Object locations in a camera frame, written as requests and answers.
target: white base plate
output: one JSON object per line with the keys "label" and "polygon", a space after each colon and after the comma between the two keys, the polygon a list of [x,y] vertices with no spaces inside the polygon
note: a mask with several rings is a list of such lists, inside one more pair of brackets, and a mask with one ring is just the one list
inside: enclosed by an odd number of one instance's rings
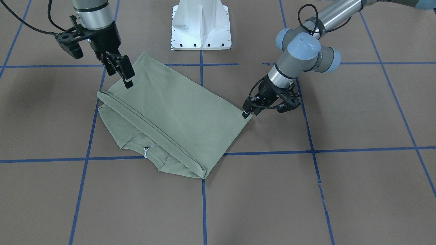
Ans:
{"label": "white base plate", "polygon": [[[173,7],[173,18],[178,5]],[[224,6],[228,18],[228,7]],[[194,35],[185,27],[174,27],[171,30],[172,50],[223,50],[230,49],[232,38],[229,27],[217,27],[201,41],[199,35]]]}

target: green cloth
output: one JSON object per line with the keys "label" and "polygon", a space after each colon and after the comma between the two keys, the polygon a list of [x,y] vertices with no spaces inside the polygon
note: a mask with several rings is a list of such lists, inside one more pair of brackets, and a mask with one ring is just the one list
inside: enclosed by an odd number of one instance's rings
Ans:
{"label": "green cloth", "polygon": [[97,97],[100,116],[121,149],[159,171],[206,178],[247,122],[242,111],[143,53],[133,87],[122,80]]}

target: blue cap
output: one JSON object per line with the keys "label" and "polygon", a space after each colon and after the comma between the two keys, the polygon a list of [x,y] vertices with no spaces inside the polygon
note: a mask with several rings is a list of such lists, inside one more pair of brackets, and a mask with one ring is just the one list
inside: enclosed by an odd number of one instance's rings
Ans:
{"label": "blue cap", "polygon": [[283,52],[283,40],[285,39],[285,35],[288,31],[292,31],[292,29],[285,28],[277,34],[276,37],[276,46]]}
{"label": "blue cap", "polygon": [[288,52],[293,57],[308,61],[318,56],[321,44],[314,36],[301,32],[288,44]]}
{"label": "blue cap", "polygon": [[341,53],[335,48],[331,47],[331,49],[333,49],[333,62],[325,72],[335,71],[341,64]]}
{"label": "blue cap", "polygon": [[436,8],[436,0],[419,0],[416,9],[431,10]]}

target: shirt tag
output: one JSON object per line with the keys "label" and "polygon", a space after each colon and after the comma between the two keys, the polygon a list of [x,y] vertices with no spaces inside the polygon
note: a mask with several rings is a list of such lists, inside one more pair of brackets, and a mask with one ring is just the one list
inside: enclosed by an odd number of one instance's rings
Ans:
{"label": "shirt tag", "polygon": [[145,153],[144,153],[144,158],[147,158],[147,151],[148,151],[148,147],[144,147],[144,151],[145,151]]}

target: white mounting bracket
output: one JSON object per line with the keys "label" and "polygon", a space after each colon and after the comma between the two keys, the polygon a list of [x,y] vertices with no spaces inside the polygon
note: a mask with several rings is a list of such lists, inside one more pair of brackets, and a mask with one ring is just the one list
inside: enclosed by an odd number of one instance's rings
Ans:
{"label": "white mounting bracket", "polygon": [[230,49],[228,7],[221,0],[180,0],[173,7],[171,49]]}

